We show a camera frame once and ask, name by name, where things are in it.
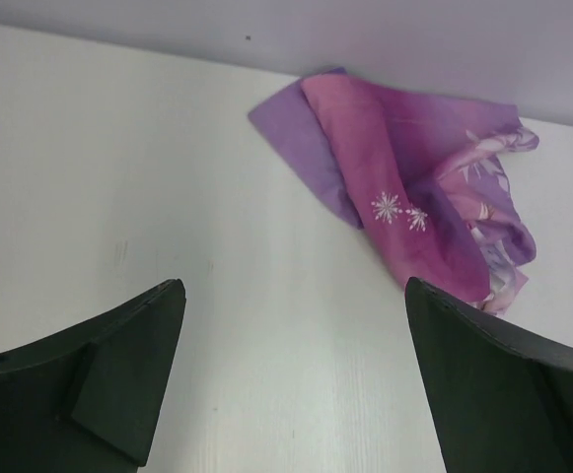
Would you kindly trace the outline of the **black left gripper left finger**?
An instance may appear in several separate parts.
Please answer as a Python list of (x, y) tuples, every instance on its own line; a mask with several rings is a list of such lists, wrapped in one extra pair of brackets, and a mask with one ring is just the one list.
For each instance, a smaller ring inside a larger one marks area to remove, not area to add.
[(186, 305), (167, 280), (103, 314), (0, 353), (0, 472), (146, 465)]

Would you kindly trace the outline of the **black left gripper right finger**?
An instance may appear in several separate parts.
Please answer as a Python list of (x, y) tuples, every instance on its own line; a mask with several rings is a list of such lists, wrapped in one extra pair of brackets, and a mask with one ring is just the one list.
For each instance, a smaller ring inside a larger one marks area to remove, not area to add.
[(573, 348), (412, 277), (405, 307), (449, 472), (573, 472)]

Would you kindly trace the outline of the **purple pink printed placemat cloth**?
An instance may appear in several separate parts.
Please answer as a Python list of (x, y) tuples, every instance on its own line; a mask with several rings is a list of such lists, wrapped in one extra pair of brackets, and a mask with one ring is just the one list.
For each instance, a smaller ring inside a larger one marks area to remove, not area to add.
[(512, 105), (412, 93), (336, 68), (250, 111), (256, 131), (395, 280), (423, 279), (492, 314), (537, 254), (500, 158), (538, 136)]

